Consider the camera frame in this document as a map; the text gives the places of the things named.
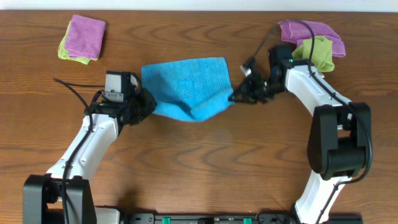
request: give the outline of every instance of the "black wire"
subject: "black wire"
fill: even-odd
[[[90,133],[93,130],[93,115],[90,113],[88,105],[85,101],[85,99],[83,99],[83,97],[80,96],[80,94],[78,92],[76,92],[68,83],[65,83],[64,81],[58,79],[58,78],[54,78],[54,81],[61,83],[62,85],[66,86],[70,91],[72,91],[72,93],[74,93],[79,100],[84,104],[87,112],[88,112],[88,116],[90,118],[90,125],[88,126],[88,130],[86,132],[86,134],[83,136],[83,138],[81,139],[81,141],[79,142],[79,144],[76,146],[76,148],[73,150],[73,152],[70,154],[69,159],[66,161],[65,163],[65,169],[63,170],[63,175],[62,175],[62,181],[61,181],[61,186],[62,186],[62,193],[61,193],[61,198],[62,198],[62,207],[63,207],[63,217],[65,219],[65,223],[69,224],[69,216],[68,216],[68,205],[67,205],[67,175],[68,175],[68,171],[70,169],[70,164],[73,162],[74,157],[76,156],[77,152],[79,151],[79,149],[81,148],[81,146],[84,144],[84,142],[86,141],[86,139],[88,138],[88,136],[90,135]]]
[[[271,27],[270,31],[268,32],[268,34],[263,38],[262,42],[260,43],[260,46],[257,48],[257,50],[255,51],[255,53],[253,54],[253,58],[259,53],[261,47],[265,44],[265,42],[269,39],[269,37],[275,32],[275,30],[283,23],[286,22],[298,22],[300,24],[302,24],[303,26],[305,26],[311,33],[311,39],[312,39],[312,43],[311,43],[311,51],[310,51],[310,56],[308,58],[308,71],[311,75],[311,77],[333,98],[335,99],[337,102],[339,102],[341,105],[343,105],[345,108],[348,109],[348,111],[354,116],[354,118],[356,118],[357,122],[359,123],[360,127],[363,129],[365,138],[366,138],[366,144],[368,147],[368,151],[366,152],[366,157],[368,158],[368,162],[366,163],[366,167],[364,172],[356,179],[353,180],[347,180],[347,181],[342,181],[342,182],[338,182],[333,186],[333,191],[332,193],[329,195],[328,200],[326,201],[325,206],[320,210],[320,214],[318,216],[318,219],[316,221],[316,223],[319,223],[323,213],[325,212],[325,210],[327,209],[327,207],[329,206],[329,203],[331,202],[334,194],[336,193],[336,191],[338,190],[338,187],[342,184],[353,184],[353,183],[357,183],[361,180],[363,180],[367,174],[369,173],[369,170],[371,168],[372,165],[372,159],[373,159],[373,147],[372,147],[372,141],[370,138],[370,134],[368,132],[368,129],[366,128],[366,125],[364,123],[364,121],[362,120],[362,118],[360,118],[358,116],[358,114],[355,112],[354,108],[352,108],[349,104],[347,104],[346,102],[344,102],[343,100],[341,100],[340,98],[338,98],[336,96],[336,92],[332,93],[316,76],[315,73],[312,72],[311,69],[311,61],[312,61],[312,53],[313,53],[313,48],[315,45],[315,35],[311,29],[311,27],[306,24],[303,21],[300,20],[294,20],[294,19],[289,19],[289,20],[285,20],[282,22],[279,22],[277,25],[275,25],[274,27]]]
[[[68,83],[68,82],[64,82],[64,83],[67,84],[67,85],[70,85],[70,86],[88,87],[88,88],[91,88],[91,87],[105,87],[104,85],[83,85],[83,84]]]

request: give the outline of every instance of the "wooden table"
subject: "wooden table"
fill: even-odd
[[[57,58],[74,14],[107,22],[101,57],[89,65]],[[373,168],[345,187],[333,212],[397,222],[398,14],[1,11],[0,223],[21,222],[24,181],[44,174],[80,128],[83,105],[52,77],[100,85],[106,70],[140,74],[152,63],[225,57],[236,86],[241,62],[288,18],[326,22],[339,33],[347,56],[333,58],[326,81],[373,113]],[[259,60],[267,70],[266,50]],[[89,100],[97,89],[77,90]],[[91,185],[95,204],[159,213],[288,210],[310,175],[310,124],[303,104],[287,94],[266,105],[231,106],[204,123],[153,115],[125,127],[108,149]]]

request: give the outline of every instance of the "blue cloth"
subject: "blue cloth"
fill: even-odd
[[[154,96],[154,114],[181,121],[205,121],[233,102],[225,58],[199,58],[146,65],[142,86]]]

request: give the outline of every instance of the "green cloth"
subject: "green cloth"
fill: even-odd
[[[69,22],[69,25],[67,28],[67,33],[65,34],[60,45],[58,46],[58,58],[65,59],[65,60],[74,60],[77,62],[81,62],[85,65],[88,65],[88,63],[90,62],[90,59],[88,59],[88,58],[83,58],[83,57],[71,58],[71,57],[69,57],[69,52],[65,49],[65,40],[67,39],[67,36],[69,33],[69,27],[70,27],[70,22]]]
[[[303,44],[292,52],[293,59],[309,59],[312,39],[304,40]],[[319,72],[331,72],[335,64],[331,59],[333,41],[322,35],[315,36],[315,44],[312,53],[312,63]]]

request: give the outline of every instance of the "white wall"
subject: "white wall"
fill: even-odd
[[[0,9],[398,12],[398,0],[0,0]]]

